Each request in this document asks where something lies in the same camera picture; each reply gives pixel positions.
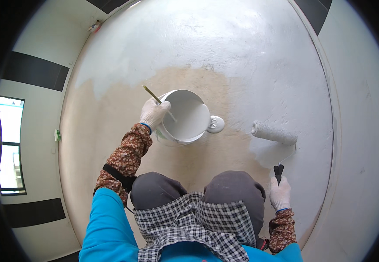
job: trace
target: gloved hand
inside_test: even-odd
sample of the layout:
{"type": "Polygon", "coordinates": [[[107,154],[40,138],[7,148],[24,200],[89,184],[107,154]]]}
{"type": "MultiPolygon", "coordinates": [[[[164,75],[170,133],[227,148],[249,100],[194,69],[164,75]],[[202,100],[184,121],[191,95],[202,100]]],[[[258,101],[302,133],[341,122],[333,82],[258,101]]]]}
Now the gloved hand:
{"type": "Polygon", "coordinates": [[[141,110],[140,123],[146,124],[150,128],[151,133],[162,122],[163,117],[169,109],[171,109],[169,101],[156,104],[156,100],[152,97],[146,101],[141,110]]]}
{"type": "Polygon", "coordinates": [[[281,176],[280,185],[276,180],[276,177],[271,177],[271,191],[269,194],[269,200],[272,207],[278,212],[282,209],[290,208],[290,192],[291,187],[288,184],[287,178],[281,176]]]}

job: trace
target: paint roller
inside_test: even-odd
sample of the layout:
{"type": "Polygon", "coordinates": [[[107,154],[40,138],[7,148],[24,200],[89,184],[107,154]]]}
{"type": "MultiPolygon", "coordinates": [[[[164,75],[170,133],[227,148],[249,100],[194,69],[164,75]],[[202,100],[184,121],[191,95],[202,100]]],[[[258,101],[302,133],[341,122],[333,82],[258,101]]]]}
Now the paint roller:
{"type": "MultiPolygon", "coordinates": [[[[272,141],[280,142],[285,145],[294,145],[295,151],[291,155],[283,159],[282,161],[286,160],[287,158],[294,155],[295,152],[297,152],[297,146],[296,146],[297,135],[296,134],[288,132],[284,129],[267,125],[266,123],[263,123],[260,121],[254,121],[250,132],[256,138],[272,140],[272,141]]],[[[282,171],[284,170],[284,166],[281,164],[282,161],[280,161],[278,165],[274,166],[275,177],[278,182],[278,185],[280,184],[282,171]]]]}

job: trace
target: paint bucket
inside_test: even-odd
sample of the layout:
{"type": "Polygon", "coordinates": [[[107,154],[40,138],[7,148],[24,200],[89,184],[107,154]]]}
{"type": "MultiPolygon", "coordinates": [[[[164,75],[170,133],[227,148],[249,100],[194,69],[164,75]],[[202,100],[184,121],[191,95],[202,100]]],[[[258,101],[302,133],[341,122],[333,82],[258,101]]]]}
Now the paint bucket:
{"type": "Polygon", "coordinates": [[[195,93],[180,89],[172,90],[159,97],[171,103],[170,112],[176,118],[174,122],[166,114],[155,130],[157,140],[166,146],[181,146],[199,139],[210,124],[210,112],[203,100],[195,93]]]}

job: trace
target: floral arm sleeve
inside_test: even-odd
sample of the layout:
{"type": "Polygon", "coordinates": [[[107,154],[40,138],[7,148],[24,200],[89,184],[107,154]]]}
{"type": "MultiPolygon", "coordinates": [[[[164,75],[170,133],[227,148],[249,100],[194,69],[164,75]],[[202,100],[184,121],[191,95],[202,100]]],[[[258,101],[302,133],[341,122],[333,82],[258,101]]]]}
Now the floral arm sleeve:
{"type": "Polygon", "coordinates": [[[269,250],[272,254],[280,252],[291,243],[297,243],[291,208],[278,211],[275,216],[269,222],[269,250]]]}
{"type": "MultiPolygon", "coordinates": [[[[123,176],[134,176],[140,166],[141,158],[147,153],[152,143],[147,127],[143,124],[135,124],[124,135],[121,145],[109,156],[106,163],[123,176]]],[[[123,188],[122,183],[105,170],[101,170],[93,194],[103,187],[116,192],[121,198],[124,207],[127,206],[128,193],[123,188]]]]}

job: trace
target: checkered cloth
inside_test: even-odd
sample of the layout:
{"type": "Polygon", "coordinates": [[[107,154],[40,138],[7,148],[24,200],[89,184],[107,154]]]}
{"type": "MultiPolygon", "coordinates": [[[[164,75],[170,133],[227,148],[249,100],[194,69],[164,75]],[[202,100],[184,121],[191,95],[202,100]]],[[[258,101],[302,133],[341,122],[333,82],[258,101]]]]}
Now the checkered cloth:
{"type": "Polygon", "coordinates": [[[249,261],[241,244],[256,246],[254,228],[243,201],[209,204],[201,192],[191,192],[163,205],[134,210],[134,217],[147,245],[139,262],[156,262],[162,248],[182,241],[203,244],[223,261],[249,261]]]}

